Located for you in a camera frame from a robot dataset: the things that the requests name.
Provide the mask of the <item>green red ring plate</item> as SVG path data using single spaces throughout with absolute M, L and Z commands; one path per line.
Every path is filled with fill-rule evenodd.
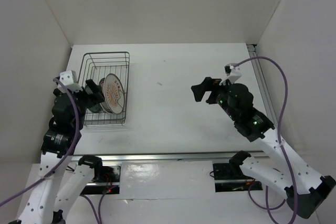
M 103 87 L 104 80 L 105 80 L 105 78 L 102 78 L 102 79 L 99 81 L 99 85 L 100 85 L 101 87 Z

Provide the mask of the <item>orange sunburst plate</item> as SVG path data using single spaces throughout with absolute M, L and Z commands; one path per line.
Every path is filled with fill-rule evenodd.
M 109 110 L 113 114 L 121 114 L 125 106 L 125 92 L 120 79 L 113 73 L 108 74 L 102 90 Z

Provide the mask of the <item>blue floral plate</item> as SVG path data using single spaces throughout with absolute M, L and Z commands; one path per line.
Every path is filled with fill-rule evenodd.
M 101 106 L 100 104 L 91 104 L 88 106 L 88 110 L 92 113 L 100 113 L 101 112 Z

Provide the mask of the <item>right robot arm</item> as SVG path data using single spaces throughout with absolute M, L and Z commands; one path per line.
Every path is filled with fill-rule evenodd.
M 243 137 L 283 167 L 279 172 L 240 151 L 229 161 L 230 174 L 235 178 L 243 175 L 256 178 L 279 193 L 299 217 L 310 218 L 335 187 L 335 180 L 314 170 L 283 138 L 278 137 L 272 121 L 254 108 L 254 97 L 244 84 L 206 77 L 191 90 L 196 102 L 209 92 L 206 103 L 218 104 Z

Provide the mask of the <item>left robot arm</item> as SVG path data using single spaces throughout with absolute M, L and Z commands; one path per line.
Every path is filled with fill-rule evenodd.
M 91 79 L 85 87 L 75 81 L 66 84 L 62 77 L 54 81 L 58 88 L 54 90 L 53 116 L 41 146 L 38 177 L 28 187 L 30 197 L 14 223 L 65 223 L 86 184 L 103 177 L 102 159 L 85 155 L 66 184 L 61 185 L 81 138 L 86 111 L 104 97 L 102 88 Z

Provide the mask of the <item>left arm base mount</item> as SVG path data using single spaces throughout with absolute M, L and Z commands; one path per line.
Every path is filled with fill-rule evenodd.
M 67 185 L 82 195 L 118 194 L 121 166 L 106 166 L 101 158 L 92 155 L 82 156 L 74 167 Z

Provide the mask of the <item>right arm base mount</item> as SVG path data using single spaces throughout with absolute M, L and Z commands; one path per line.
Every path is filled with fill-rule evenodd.
M 216 193 L 263 190 L 261 182 L 243 175 L 229 161 L 214 162 L 209 175 L 214 179 Z

